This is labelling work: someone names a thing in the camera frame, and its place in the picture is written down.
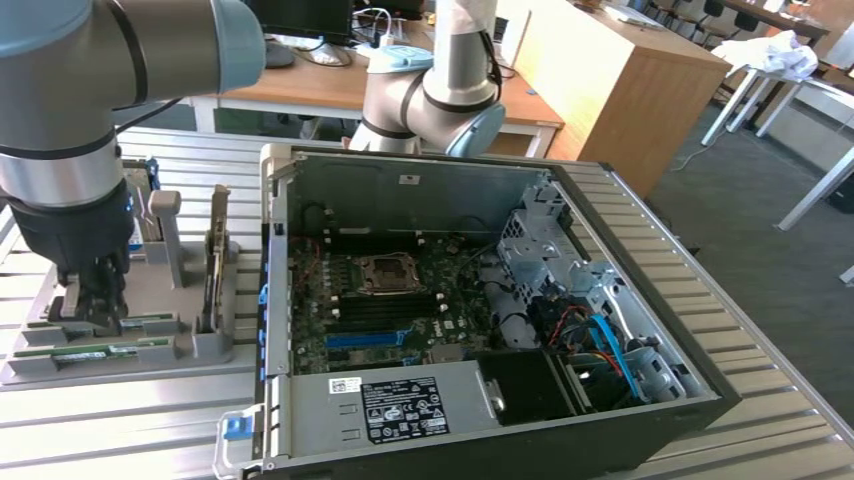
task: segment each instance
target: slotted aluminum surface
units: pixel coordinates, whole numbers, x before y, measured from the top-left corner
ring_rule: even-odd
[[[258,159],[270,139],[143,128],[119,138],[129,157],[158,157],[163,187],[182,192],[183,239],[203,238],[214,184],[233,188],[229,228],[242,246],[237,357],[225,365],[181,371],[52,382],[28,390],[0,387],[3,478],[98,478],[104,472],[127,478],[213,478],[215,421],[253,402]],[[706,431],[609,478],[854,479],[849,427],[640,199],[598,165],[566,169],[745,396]],[[582,242],[596,246],[590,238]],[[2,356],[50,267],[20,240],[8,212],[0,214],[0,259]]]

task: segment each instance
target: table leg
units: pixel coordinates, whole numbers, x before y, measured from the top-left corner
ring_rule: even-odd
[[[546,158],[546,152],[549,151],[554,137],[556,128],[541,127],[537,131],[537,135],[531,137],[531,143],[529,144],[529,150],[525,152],[525,156],[531,158]]]
[[[840,280],[849,286],[854,287],[854,267],[849,268],[842,275],[840,275]]]
[[[760,84],[760,88],[757,88],[757,91],[750,96],[750,100],[748,100],[748,103],[742,107],[742,111],[738,113],[738,116],[736,117],[736,119],[730,122],[730,124],[726,127],[726,129],[728,129],[728,131],[730,133],[736,132],[736,130],[738,130],[740,127],[742,126],[742,123],[745,121],[745,117],[748,117],[748,112],[757,105],[757,101],[760,100],[760,96],[762,95],[762,92],[765,92],[765,89],[769,86],[769,82],[770,81],[772,81],[772,79],[768,78],[768,77],[765,79],[762,79],[762,83]]]
[[[730,101],[724,107],[724,111],[721,112],[721,115],[718,115],[718,118],[716,118],[716,123],[712,124],[712,128],[709,129],[709,132],[706,132],[706,136],[701,141],[705,147],[712,145],[716,135],[718,134],[718,130],[721,130],[721,127],[724,126],[724,122],[726,122],[726,119],[733,114],[733,111],[736,110],[736,107],[738,107],[738,104],[741,103],[742,98],[745,98],[745,94],[748,93],[748,90],[750,90],[750,86],[753,85],[753,82],[757,79],[757,75],[758,75],[758,70],[750,69],[748,71],[745,80],[742,80],[741,85],[736,89],[736,93],[733,94]]]
[[[810,211],[810,208],[813,208],[822,198],[830,195],[852,172],[854,172],[854,148],[849,150],[849,153],[845,154],[845,157],[842,157],[834,165],[828,175],[824,176],[818,184],[813,187],[810,193],[806,194],[801,202],[798,202],[798,205],[796,205],[796,208],[792,209],[792,212],[789,212],[784,220],[776,225],[778,229],[788,231],[794,226],[796,222],[798,222],[804,215],[806,215],[806,212]]]
[[[818,43],[818,41],[821,40],[820,38],[810,38],[810,41],[808,42],[808,47],[810,48],[816,48],[816,44]],[[774,102],[774,99],[777,98],[777,95],[780,95],[780,91],[784,89],[784,83],[778,83],[777,85],[774,85],[774,88],[772,88],[772,91],[769,92],[769,96],[765,97],[765,100],[762,101],[762,103],[760,103],[760,108],[757,108],[757,113],[753,114],[753,117],[750,117],[750,124],[749,126],[756,127],[760,124],[760,118],[762,118],[762,115],[765,114],[765,111],[769,109],[769,107],[772,106],[772,103]]]
[[[772,115],[769,115],[769,119],[762,124],[762,127],[760,127],[760,130],[757,131],[757,137],[762,137],[766,134],[766,132],[769,131],[769,128],[772,127],[772,123],[774,123],[774,120],[777,120],[777,116],[786,109],[786,107],[794,100],[796,95],[798,95],[798,92],[801,91],[802,88],[804,88],[804,83],[798,83],[794,87],[792,87],[792,90],[789,90],[789,93],[781,100],[780,105],[777,105],[777,108],[772,112]]]

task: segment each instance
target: circuit board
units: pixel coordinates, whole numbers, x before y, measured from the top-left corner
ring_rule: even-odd
[[[291,240],[297,374],[463,360],[491,349],[495,329],[470,261],[482,244],[446,235],[413,245],[363,255],[325,239]],[[437,358],[455,349],[451,360]]]

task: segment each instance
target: metal bracket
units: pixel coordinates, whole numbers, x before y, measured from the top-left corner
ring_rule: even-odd
[[[293,147],[283,143],[269,143],[262,147],[262,223],[270,223],[270,191],[273,183],[291,177],[297,172],[297,158]]]

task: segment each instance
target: warning label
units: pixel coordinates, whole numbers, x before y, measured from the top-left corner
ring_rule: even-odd
[[[434,377],[362,384],[362,401],[373,443],[451,433]]]

